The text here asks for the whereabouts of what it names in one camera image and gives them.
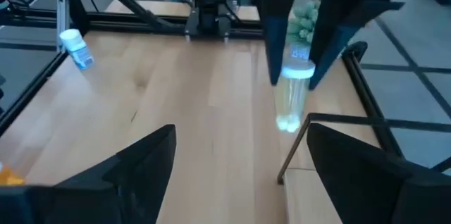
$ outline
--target wooden table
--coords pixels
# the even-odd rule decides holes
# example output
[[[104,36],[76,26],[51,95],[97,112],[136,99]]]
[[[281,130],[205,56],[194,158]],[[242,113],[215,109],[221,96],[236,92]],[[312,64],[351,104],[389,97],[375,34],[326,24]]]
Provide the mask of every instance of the wooden table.
[[[186,15],[185,5],[141,2]],[[127,11],[113,2],[109,11]],[[242,7],[241,18],[258,18]],[[159,223],[284,223],[276,184],[294,135],[279,133],[262,41],[89,32],[96,60],[67,58],[0,138],[0,161],[28,183],[52,185],[108,158],[167,123],[178,148]],[[307,112],[365,116],[342,61],[306,103]],[[369,127],[333,125],[378,145]],[[306,149],[292,166],[309,168]]]

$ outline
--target gray floor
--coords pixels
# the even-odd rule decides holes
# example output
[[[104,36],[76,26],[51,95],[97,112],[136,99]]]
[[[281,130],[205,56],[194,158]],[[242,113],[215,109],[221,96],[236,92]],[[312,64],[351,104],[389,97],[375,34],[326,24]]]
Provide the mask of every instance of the gray floor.
[[[103,11],[112,0],[94,1]],[[295,0],[295,5],[307,1]],[[381,20],[400,45],[394,45],[393,39],[376,21],[352,39],[369,44],[362,59],[364,76],[386,118],[451,124],[451,112],[446,111],[451,103],[451,8],[438,5],[434,0],[396,1],[406,4],[400,11],[384,13]],[[94,11],[89,0],[82,2],[87,11]],[[55,9],[56,4],[55,0],[36,0],[32,7]],[[0,42],[54,45],[55,40],[55,30],[21,27],[0,30]],[[9,107],[54,56],[50,51],[0,49],[0,74],[7,80],[2,86],[6,96],[0,101],[0,107]],[[414,72],[412,64],[450,70],[419,74]],[[451,156],[449,134],[400,129],[393,130],[393,134],[405,157],[420,165],[433,167]]]

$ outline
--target white lid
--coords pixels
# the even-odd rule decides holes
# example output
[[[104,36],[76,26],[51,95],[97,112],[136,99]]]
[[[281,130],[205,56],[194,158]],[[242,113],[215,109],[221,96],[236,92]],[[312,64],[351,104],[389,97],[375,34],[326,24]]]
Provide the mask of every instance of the white lid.
[[[315,63],[310,60],[290,58],[286,65],[282,67],[280,73],[283,77],[289,79],[309,79],[315,73]]]
[[[72,51],[74,47],[85,43],[85,41],[83,41],[82,35],[80,34],[80,31],[76,29],[63,31],[59,35],[59,38],[69,51]]]

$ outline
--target small white bottle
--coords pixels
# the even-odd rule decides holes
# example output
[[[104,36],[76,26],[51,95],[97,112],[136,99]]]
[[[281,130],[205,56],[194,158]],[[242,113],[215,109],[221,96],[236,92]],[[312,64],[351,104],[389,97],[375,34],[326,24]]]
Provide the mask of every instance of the small white bottle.
[[[65,30],[59,37],[79,69],[84,70],[94,64],[94,58],[92,58],[80,31],[76,29]]]

